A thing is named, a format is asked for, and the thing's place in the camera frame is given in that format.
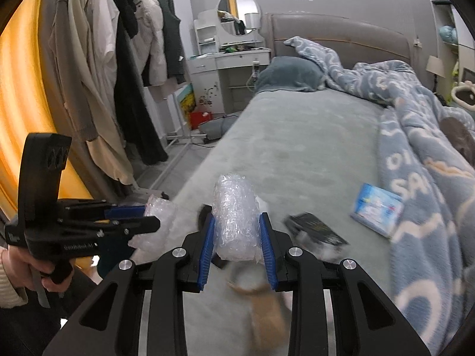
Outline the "person's left hand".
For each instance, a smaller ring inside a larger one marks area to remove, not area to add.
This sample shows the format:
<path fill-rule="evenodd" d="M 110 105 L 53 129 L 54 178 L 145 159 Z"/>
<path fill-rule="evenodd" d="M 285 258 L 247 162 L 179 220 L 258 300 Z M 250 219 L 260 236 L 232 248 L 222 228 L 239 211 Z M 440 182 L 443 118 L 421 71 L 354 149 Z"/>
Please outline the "person's left hand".
<path fill-rule="evenodd" d="M 9 246 L 1 253 L 1 262 L 8 280 L 14 288 L 28 288 L 33 290 L 32 269 L 45 274 L 55 270 L 54 264 L 47 260 L 35 259 L 26 248 Z M 41 280 L 43 288 L 52 293 L 65 292 L 71 284 L 74 271 L 61 283 L 55 284 L 50 277 Z"/>

